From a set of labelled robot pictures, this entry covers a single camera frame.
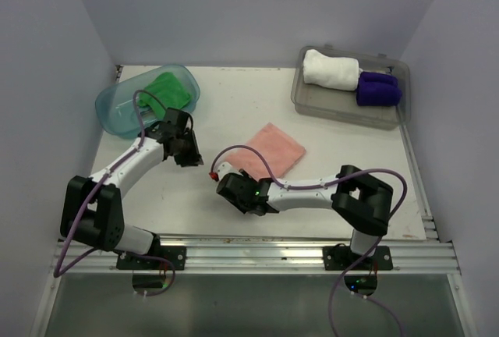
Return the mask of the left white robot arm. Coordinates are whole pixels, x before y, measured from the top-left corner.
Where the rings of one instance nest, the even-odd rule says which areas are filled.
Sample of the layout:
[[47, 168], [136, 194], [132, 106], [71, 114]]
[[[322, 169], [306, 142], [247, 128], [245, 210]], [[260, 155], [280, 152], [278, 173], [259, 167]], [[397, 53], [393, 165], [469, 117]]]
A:
[[152, 168], [168, 158], [181, 167], [203, 164], [192, 128], [156, 122], [106, 168], [88, 177], [73, 177], [66, 188], [60, 233], [64, 249], [72, 241], [103, 251], [134, 253], [142, 267], [160, 264], [157, 236], [125, 223], [122, 199]]

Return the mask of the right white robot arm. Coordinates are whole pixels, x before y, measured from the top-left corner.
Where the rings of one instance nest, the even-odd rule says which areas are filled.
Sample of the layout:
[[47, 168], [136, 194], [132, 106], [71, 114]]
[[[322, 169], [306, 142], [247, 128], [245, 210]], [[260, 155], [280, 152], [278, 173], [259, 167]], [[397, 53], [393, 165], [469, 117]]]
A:
[[353, 227], [347, 258], [354, 268], [375, 259], [372, 248], [388, 232], [393, 188], [353, 165], [343, 165], [336, 176], [291, 184], [283, 179], [253, 179], [223, 162], [211, 173], [216, 193], [243, 214], [264, 216], [309, 208], [338, 213]]

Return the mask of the pink towel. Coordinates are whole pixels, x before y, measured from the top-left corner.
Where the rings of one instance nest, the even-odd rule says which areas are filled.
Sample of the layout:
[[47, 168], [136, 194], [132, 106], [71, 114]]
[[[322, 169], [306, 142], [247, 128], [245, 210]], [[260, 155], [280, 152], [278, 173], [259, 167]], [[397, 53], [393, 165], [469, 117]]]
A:
[[[270, 122], [259, 130], [246, 146], [263, 156], [276, 178], [285, 176], [306, 154], [303, 145]], [[239, 148], [231, 151], [224, 161], [238, 171], [245, 171], [255, 180], [270, 178], [264, 163], [250, 150]]]

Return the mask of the dark purple towel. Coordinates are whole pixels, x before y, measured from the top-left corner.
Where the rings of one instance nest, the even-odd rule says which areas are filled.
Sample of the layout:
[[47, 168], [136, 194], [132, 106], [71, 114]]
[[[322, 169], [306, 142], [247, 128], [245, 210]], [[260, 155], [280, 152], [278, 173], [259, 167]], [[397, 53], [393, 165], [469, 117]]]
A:
[[361, 84], [357, 88], [356, 103], [358, 106], [394, 107], [402, 98], [402, 91], [386, 83]]

